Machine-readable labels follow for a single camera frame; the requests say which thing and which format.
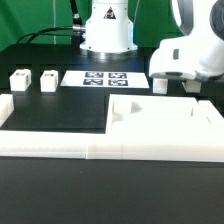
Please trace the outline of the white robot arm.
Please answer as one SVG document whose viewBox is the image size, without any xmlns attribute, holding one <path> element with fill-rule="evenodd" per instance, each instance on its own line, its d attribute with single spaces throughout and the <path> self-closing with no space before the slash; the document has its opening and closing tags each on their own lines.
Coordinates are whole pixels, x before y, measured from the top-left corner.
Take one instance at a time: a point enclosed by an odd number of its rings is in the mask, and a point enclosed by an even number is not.
<svg viewBox="0 0 224 224">
<path fill-rule="evenodd" d="M 224 0 L 170 0 L 181 37 L 165 39 L 151 56 L 149 76 L 209 80 L 224 76 Z M 133 52 L 128 0 L 92 0 L 83 52 L 105 58 Z"/>
</svg>

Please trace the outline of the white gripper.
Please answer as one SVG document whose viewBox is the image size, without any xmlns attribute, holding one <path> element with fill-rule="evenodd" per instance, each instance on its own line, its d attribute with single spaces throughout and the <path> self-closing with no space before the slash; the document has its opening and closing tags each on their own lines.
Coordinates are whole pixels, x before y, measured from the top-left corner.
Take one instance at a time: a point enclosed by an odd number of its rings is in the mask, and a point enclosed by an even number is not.
<svg viewBox="0 0 224 224">
<path fill-rule="evenodd" d="M 190 36 L 162 40 L 149 64 L 149 76 L 207 81 L 224 75 L 224 41 Z"/>
</svg>

